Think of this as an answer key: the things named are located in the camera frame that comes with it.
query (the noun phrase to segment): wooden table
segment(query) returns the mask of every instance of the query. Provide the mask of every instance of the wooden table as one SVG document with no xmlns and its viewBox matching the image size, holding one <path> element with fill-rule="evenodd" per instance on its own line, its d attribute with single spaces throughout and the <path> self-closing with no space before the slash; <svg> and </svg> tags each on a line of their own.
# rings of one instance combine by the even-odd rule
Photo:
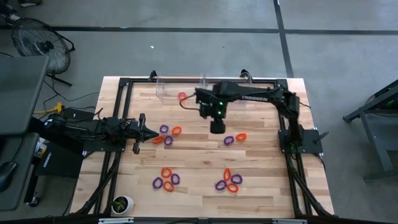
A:
<svg viewBox="0 0 398 224">
<path fill-rule="evenodd" d="M 101 117 L 112 116 L 120 77 L 104 77 L 97 111 Z M 304 80 L 288 78 L 289 90 L 308 104 Z M 266 84 L 252 84 L 267 87 Z M 178 92 L 193 93 L 194 84 L 168 83 L 158 93 L 155 83 L 136 83 L 132 89 L 128 118 L 146 114 L 148 128 L 159 131 L 162 124 L 181 126 L 183 133 L 171 147 L 155 146 L 152 141 L 141 144 L 141 152 L 132 152 L 128 141 L 122 153 L 115 196 L 128 195 L 134 200 L 131 217 L 294 217 L 284 155 L 279 149 L 277 110 L 270 103 L 236 101 L 228 105 L 225 134 L 210 134 L 210 119 L 199 117 L 198 111 L 184 110 L 178 105 Z M 124 97 L 120 106 L 121 116 Z M 300 105 L 300 123 L 313 128 L 309 108 Z M 224 146 L 227 135 L 248 134 L 244 143 Z M 78 210 L 93 193 L 100 179 L 103 152 L 95 152 L 83 161 L 73 197 L 71 212 Z M 303 154 L 307 184 L 318 201 L 333 213 L 325 172 L 319 158 Z M 175 192 L 154 190 L 152 181 L 160 176 L 162 167 L 171 167 L 181 177 Z M 223 178 L 224 168 L 243 176 L 237 194 L 217 192 L 214 184 Z M 105 189 L 103 205 L 107 199 Z M 301 190 L 300 207 L 304 212 Z"/>
</svg>

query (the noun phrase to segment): small plant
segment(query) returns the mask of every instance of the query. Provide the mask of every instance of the small plant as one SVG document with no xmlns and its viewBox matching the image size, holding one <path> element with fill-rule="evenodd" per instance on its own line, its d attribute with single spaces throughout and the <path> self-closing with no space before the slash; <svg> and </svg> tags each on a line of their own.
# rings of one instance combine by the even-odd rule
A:
<svg viewBox="0 0 398 224">
<path fill-rule="evenodd" d="M 118 197 L 111 203 L 113 209 L 117 213 L 122 213 L 127 209 L 127 202 L 124 197 Z"/>
</svg>

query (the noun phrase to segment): concrete floor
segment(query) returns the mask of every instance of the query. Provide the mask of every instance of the concrete floor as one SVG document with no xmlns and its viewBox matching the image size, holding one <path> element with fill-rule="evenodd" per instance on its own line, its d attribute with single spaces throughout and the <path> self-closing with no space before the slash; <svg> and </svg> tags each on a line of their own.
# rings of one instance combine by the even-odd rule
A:
<svg viewBox="0 0 398 224">
<path fill-rule="evenodd" d="M 287 29 L 398 29 L 398 3 L 383 0 L 279 0 Z M 120 27 L 277 28 L 272 0 L 51 0 L 20 14 L 51 25 Z M 56 89 L 67 98 L 99 91 L 105 75 L 159 73 L 231 76 L 248 69 L 255 77 L 286 77 L 278 34 L 62 32 L 74 41 L 72 64 L 60 75 L 74 84 Z M 0 51 L 17 55 L 9 30 L 0 30 Z M 296 78 L 304 78 L 314 123 L 323 140 L 326 175 L 335 213 L 344 218 L 398 222 L 398 181 L 365 184 L 378 170 L 360 121 L 342 116 L 397 79 L 398 36 L 288 35 Z M 52 96 L 44 86 L 39 102 Z M 89 96 L 67 106 L 94 106 Z M 61 101 L 48 102 L 54 106 Z M 37 109 L 43 106 L 38 103 Z M 36 208 L 20 205 L 0 220 L 60 215 L 75 180 L 47 177 Z"/>
</svg>

